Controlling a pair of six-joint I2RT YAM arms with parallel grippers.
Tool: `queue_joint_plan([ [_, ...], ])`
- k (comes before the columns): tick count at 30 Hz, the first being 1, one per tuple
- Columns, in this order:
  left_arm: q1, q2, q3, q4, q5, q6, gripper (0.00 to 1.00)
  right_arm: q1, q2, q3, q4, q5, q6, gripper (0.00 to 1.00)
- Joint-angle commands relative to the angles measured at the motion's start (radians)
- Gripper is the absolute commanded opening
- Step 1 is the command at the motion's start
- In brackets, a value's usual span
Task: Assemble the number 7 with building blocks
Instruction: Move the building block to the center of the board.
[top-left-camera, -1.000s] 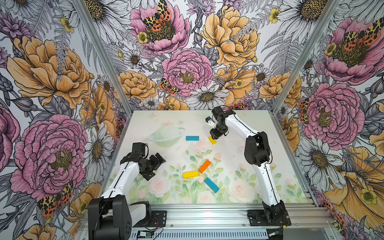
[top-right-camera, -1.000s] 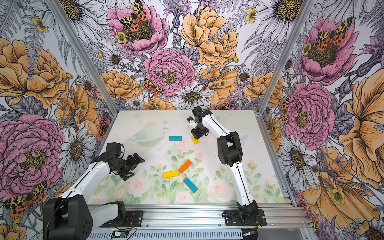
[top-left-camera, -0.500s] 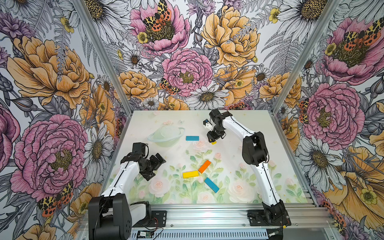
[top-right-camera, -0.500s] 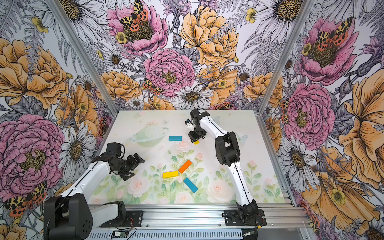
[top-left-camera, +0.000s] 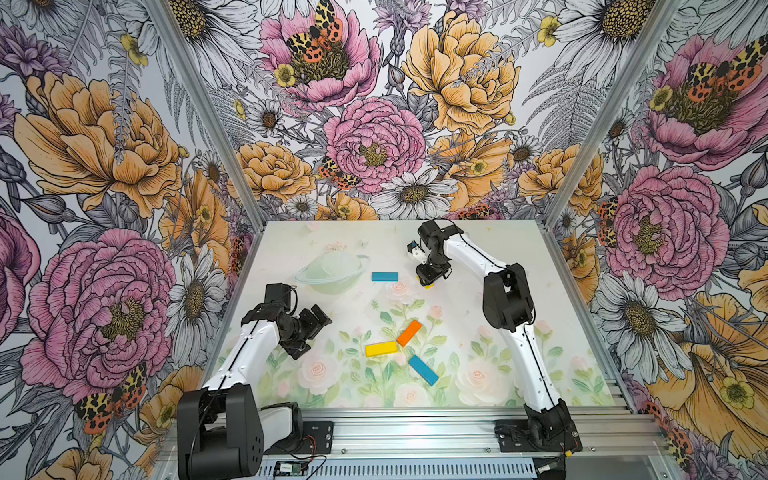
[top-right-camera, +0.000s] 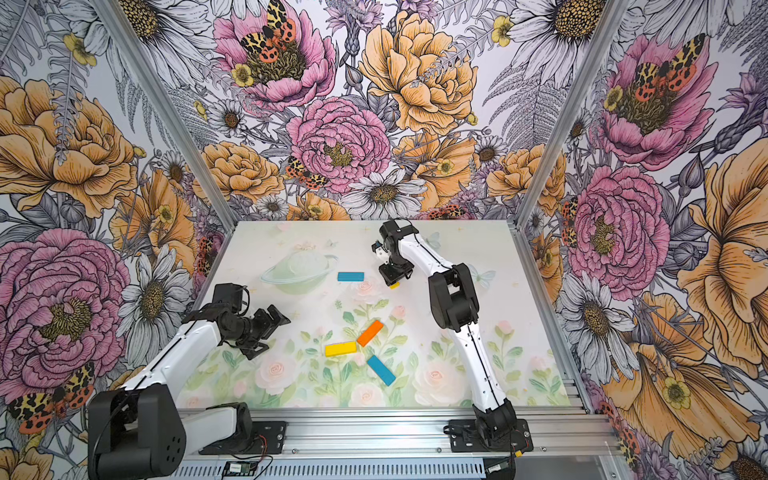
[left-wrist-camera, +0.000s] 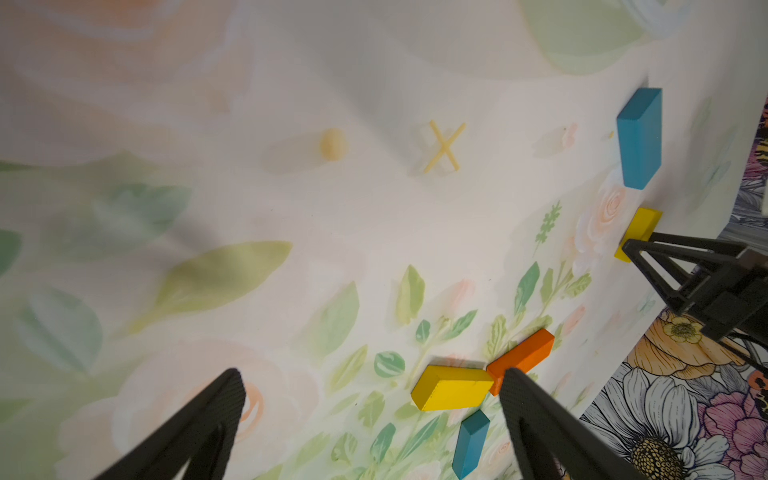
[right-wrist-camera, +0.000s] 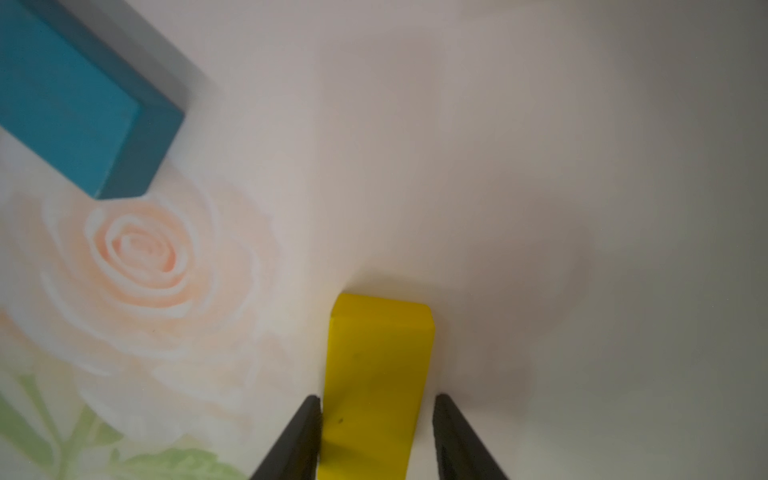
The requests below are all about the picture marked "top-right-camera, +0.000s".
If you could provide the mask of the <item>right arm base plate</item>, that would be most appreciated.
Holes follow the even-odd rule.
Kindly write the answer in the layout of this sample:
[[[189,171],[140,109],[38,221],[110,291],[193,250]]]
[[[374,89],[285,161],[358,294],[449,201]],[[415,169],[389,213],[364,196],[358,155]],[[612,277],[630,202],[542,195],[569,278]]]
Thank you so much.
[[[488,442],[481,439],[474,420],[450,420],[443,433],[449,437],[453,453],[507,452],[515,456],[534,450],[532,434],[524,419],[519,419],[517,428],[510,433]]]

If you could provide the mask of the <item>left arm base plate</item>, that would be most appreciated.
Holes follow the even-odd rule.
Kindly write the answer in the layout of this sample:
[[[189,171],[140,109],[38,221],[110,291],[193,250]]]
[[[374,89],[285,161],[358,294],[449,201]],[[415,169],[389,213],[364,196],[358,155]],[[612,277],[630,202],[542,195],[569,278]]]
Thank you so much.
[[[201,455],[262,456],[281,454],[286,437],[284,421],[255,422],[245,428],[238,427],[233,436],[214,442],[199,453]]]

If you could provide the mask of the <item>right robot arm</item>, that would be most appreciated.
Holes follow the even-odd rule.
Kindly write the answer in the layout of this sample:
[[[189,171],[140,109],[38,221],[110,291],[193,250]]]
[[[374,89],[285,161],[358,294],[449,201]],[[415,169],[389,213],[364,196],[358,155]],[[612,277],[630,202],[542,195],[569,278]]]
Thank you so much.
[[[379,234],[371,249],[382,261],[378,270],[386,285],[410,278],[416,269],[427,277],[432,316],[454,341],[470,380],[474,436],[490,451],[511,447],[518,416],[481,339],[480,305],[469,267],[442,257],[408,220],[387,220]]]

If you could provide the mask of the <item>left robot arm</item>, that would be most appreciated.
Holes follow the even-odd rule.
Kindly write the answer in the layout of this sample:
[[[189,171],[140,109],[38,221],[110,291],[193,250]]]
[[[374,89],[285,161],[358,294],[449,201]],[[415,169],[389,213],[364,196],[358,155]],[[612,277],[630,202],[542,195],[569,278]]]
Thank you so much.
[[[246,287],[218,284],[210,303],[190,312],[160,353],[115,390],[87,405],[88,476],[91,479],[168,477],[190,454],[261,460],[283,450],[286,423],[256,422],[244,402],[182,416],[181,390],[208,354],[225,345],[253,360],[290,320],[274,305],[247,312]]]

